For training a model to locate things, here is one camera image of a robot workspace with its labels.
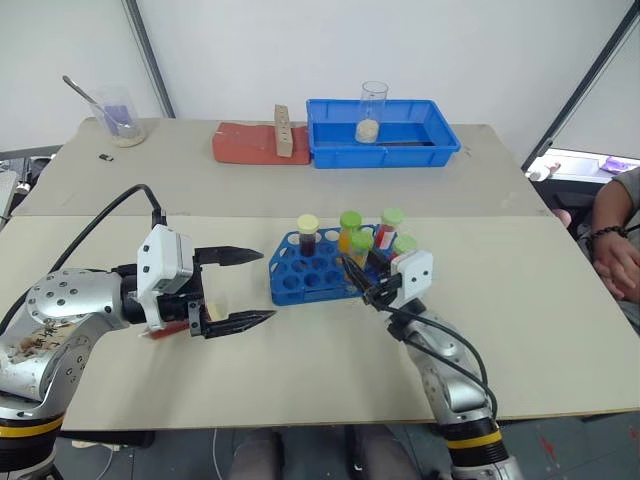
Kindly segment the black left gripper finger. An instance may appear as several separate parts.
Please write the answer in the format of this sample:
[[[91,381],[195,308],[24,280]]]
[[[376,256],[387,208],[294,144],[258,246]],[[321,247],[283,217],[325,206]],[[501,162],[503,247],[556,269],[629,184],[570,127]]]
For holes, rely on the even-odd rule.
[[[276,313],[276,310],[249,310],[231,313],[224,320],[204,322],[201,325],[201,335],[205,339],[211,339],[239,334],[265,322]]]
[[[202,247],[194,250],[193,262],[198,265],[218,264],[220,266],[241,265],[261,260],[261,252],[234,246]]]

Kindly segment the bystander bare hand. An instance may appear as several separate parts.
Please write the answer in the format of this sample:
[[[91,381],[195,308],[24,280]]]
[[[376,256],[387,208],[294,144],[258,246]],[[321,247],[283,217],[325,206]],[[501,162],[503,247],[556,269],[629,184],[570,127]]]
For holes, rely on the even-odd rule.
[[[639,250],[617,233],[594,242],[593,266],[618,300],[639,303]]]

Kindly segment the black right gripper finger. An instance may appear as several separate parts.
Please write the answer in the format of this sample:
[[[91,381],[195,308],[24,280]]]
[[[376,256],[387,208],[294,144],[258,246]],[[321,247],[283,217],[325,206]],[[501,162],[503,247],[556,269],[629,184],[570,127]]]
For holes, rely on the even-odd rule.
[[[370,300],[376,285],[374,279],[349,255],[342,256],[342,264],[350,282],[356,287],[365,300]]]
[[[372,249],[367,256],[366,268],[375,276],[391,276],[391,257],[384,251]]]

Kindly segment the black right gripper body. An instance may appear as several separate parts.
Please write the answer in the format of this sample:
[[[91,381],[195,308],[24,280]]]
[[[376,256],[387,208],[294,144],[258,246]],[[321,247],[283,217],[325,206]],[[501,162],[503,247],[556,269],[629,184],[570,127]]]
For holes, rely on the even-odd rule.
[[[363,302],[377,311],[386,310],[391,305],[403,283],[400,273],[383,277],[378,283],[371,283],[368,278],[365,280]]]

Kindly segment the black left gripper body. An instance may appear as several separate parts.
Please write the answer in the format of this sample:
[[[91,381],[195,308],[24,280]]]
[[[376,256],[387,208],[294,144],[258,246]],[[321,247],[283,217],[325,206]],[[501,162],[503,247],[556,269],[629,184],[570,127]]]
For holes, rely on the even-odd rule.
[[[188,329],[192,336],[201,336],[205,322],[205,295],[202,282],[202,265],[194,263],[192,277],[174,294],[158,298],[161,319],[165,326],[153,332],[154,338],[164,338]]]

